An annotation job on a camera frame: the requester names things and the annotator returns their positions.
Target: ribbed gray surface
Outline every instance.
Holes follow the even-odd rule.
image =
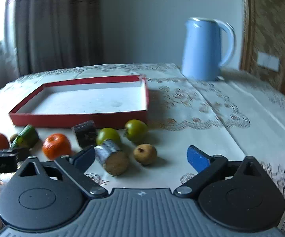
[[[30,237],[10,228],[1,237]],[[277,228],[260,233],[238,233],[203,216],[191,199],[180,199],[169,189],[115,189],[105,199],[89,202],[84,212],[61,229],[38,237],[284,237]]]

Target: kettle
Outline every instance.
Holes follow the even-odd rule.
[[[233,56],[236,46],[234,29],[220,20],[189,18],[182,61],[182,74],[200,81],[215,81]],[[228,37],[228,50],[221,59],[221,31]]]

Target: pitcher handle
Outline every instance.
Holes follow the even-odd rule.
[[[225,57],[218,64],[220,67],[222,67],[234,56],[235,47],[236,47],[236,38],[235,38],[234,29],[231,25],[229,25],[228,23],[224,23],[220,20],[215,20],[215,21],[218,24],[218,26],[227,33],[228,37],[229,48],[227,50]]]

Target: white logo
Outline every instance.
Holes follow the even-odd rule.
[[[146,193],[144,191],[140,191],[139,193],[137,193],[140,197],[146,195]]]

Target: tablecloth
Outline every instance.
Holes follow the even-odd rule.
[[[94,162],[86,172],[94,181],[108,191],[115,187],[174,190],[197,174],[186,159],[187,148],[195,145],[233,161],[256,157],[285,198],[285,96],[243,71],[223,70],[223,79],[215,82],[186,79],[174,64],[98,65],[27,75],[0,90],[0,132],[9,137],[21,130],[12,125],[8,112],[43,83],[129,74],[147,78],[149,132],[144,142],[157,148],[159,158],[154,165],[141,166],[131,157],[129,170],[118,177]],[[70,129],[38,129],[42,140],[55,132],[65,134],[73,150],[81,150]],[[134,149],[126,138],[122,141],[125,151]],[[47,160],[40,146],[32,153]],[[0,183],[10,177],[0,174]],[[285,233],[285,212],[278,227]]]

